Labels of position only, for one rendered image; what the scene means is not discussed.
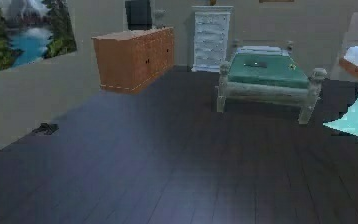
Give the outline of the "orange wooden sideboard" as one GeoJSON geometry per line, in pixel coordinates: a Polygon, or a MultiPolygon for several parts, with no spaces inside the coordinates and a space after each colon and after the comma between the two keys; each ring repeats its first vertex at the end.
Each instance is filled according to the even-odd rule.
{"type": "Polygon", "coordinates": [[[174,66],[174,28],[133,30],[92,38],[100,88],[136,94],[174,66]]]}

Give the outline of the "wooden bed with green sheets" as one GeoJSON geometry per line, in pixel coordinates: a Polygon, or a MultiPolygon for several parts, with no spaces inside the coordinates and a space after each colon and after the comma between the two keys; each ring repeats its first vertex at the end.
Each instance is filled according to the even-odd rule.
{"type": "Polygon", "coordinates": [[[216,111],[224,112],[228,99],[271,103],[300,108],[298,123],[307,124],[320,99],[322,83],[327,78],[324,68],[315,68],[306,75],[292,58],[293,42],[287,43],[281,55],[237,54],[239,41],[233,42],[233,54],[220,65],[216,86],[216,111]],[[244,66],[245,62],[267,63],[267,68],[244,66]],[[289,66],[296,65],[296,70],[289,66]]]}

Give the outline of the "black television set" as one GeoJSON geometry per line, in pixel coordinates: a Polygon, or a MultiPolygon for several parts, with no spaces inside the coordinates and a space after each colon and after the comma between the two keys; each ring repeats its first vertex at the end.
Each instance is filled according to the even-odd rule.
{"type": "Polygon", "coordinates": [[[129,30],[152,28],[150,0],[126,0],[125,8],[129,30]]]}

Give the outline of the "grey vase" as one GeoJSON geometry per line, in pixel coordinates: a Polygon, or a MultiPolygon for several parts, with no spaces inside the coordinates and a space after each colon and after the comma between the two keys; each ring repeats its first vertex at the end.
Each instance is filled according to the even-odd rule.
{"type": "Polygon", "coordinates": [[[163,9],[157,9],[154,11],[154,24],[157,29],[164,27],[163,17],[165,15],[165,11],[163,9]]]}

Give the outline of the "mountain lake landscape picture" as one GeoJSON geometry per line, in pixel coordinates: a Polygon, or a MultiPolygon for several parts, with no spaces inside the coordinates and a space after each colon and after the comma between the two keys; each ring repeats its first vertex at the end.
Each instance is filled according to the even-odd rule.
{"type": "Polygon", "coordinates": [[[0,71],[76,50],[67,0],[0,0],[0,71]]]}

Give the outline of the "white pillow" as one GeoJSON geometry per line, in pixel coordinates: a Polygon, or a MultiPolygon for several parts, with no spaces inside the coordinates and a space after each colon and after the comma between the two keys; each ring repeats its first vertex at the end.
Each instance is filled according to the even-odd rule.
{"type": "Polygon", "coordinates": [[[282,49],[271,46],[242,46],[236,49],[237,54],[255,54],[255,55],[281,55],[282,49]]]}

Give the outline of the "black flat object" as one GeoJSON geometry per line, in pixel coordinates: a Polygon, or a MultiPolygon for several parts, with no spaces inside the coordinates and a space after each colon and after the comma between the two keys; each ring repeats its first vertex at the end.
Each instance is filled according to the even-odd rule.
{"type": "Polygon", "coordinates": [[[265,62],[256,62],[256,61],[248,61],[244,63],[244,66],[254,67],[254,68],[267,68],[267,63],[265,62]]]}

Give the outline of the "white chest of drawers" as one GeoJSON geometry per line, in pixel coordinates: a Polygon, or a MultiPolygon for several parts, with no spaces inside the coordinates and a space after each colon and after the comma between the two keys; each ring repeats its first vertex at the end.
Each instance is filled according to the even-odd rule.
{"type": "Polygon", "coordinates": [[[227,57],[233,6],[193,6],[193,72],[216,72],[227,57]]]}

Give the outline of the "dark cloth on floor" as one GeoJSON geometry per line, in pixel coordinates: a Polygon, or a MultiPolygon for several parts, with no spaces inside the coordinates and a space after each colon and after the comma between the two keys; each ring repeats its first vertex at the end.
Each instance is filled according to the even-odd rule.
{"type": "Polygon", "coordinates": [[[32,131],[33,134],[52,135],[59,129],[58,124],[41,123],[40,126],[32,131]]]}

